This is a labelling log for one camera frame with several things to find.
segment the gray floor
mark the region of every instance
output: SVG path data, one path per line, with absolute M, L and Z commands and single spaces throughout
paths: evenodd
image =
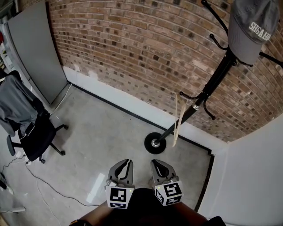
M 134 184 L 136 188 L 147 187 L 151 177 L 150 161 L 160 159 L 172 165 L 184 185 L 185 202 L 194 208 L 201 193 L 210 157 L 207 151 L 178 139 L 172 148 L 172 136 L 167 138 L 167 149 L 160 155 L 148 153 L 143 145 L 150 132 L 160 129 L 136 119 L 74 87 L 69 91 L 60 109 L 52 116 L 54 125 L 60 121 L 69 125 L 69 130 L 57 133 L 55 145 L 66 151 L 60 156 L 54 150 L 44 153 L 46 163 L 38 160 L 28 166 L 32 172 L 66 196 L 72 196 L 86 205 L 86 199 L 97 177 L 105 176 L 117 162 L 129 158 L 134 162 Z M 0 128 L 0 166 L 8 164 L 14 157 L 9 154 L 6 132 Z M 68 225 L 93 207 L 84 207 L 74 200 L 64 198 L 48 185 L 38 180 L 38 187 L 57 219 L 44 203 L 37 189 L 36 179 L 31 176 L 24 163 L 11 164 L 4 174 L 15 194 L 0 192 L 0 206 L 24 206 L 25 212 L 4 213 L 10 225 L 49 226 Z M 99 186 L 93 204 L 106 200 L 104 182 Z

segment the gray door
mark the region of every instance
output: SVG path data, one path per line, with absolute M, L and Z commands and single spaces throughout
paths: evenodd
M 52 103 L 67 85 L 51 37 L 45 1 L 25 9 L 8 21 L 15 50 L 44 98 Z

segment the black office chair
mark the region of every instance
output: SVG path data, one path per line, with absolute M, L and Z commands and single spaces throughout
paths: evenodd
M 17 76 L 20 79 L 19 73 L 17 71 L 12 71 L 10 74 Z M 34 161 L 39 158 L 39 161 L 43 164 L 45 163 L 45 160 L 42 159 L 42 154 L 46 151 L 48 146 L 51 146 L 60 155 L 65 155 L 65 151 L 60 151 L 54 144 L 52 144 L 52 141 L 58 130 L 62 128 L 68 129 L 68 126 L 62 124 L 59 127 L 55 128 L 49 120 L 50 114 L 45 110 L 42 102 L 38 98 L 35 98 L 31 105 L 38 112 L 38 116 L 34 124 L 35 127 L 31 131 L 29 136 L 23 137 L 19 129 L 20 125 L 13 121 L 10 121 L 13 130 L 18 130 L 18 135 L 21 142 L 12 142 L 11 136 L 8 135 L 7 144 L 11 155 L 15 155 L 15 147 L 20 147 L 25 151 L 26 156 L 30 161 Z

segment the white marker cube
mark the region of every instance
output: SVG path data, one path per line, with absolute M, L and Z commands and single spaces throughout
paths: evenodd
M 127 209 L 134 188 L 105 186 L 108 207 Z
M 163 206 L 179 203 L 184 196 L 181 181 L 155 186 L 154 194 Z

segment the gray cap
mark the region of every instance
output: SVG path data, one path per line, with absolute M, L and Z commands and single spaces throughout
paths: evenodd
M 278 21 L 278 0 L 235 0 L 228 30 L 230 49 L 240 61 L 254 64 Z

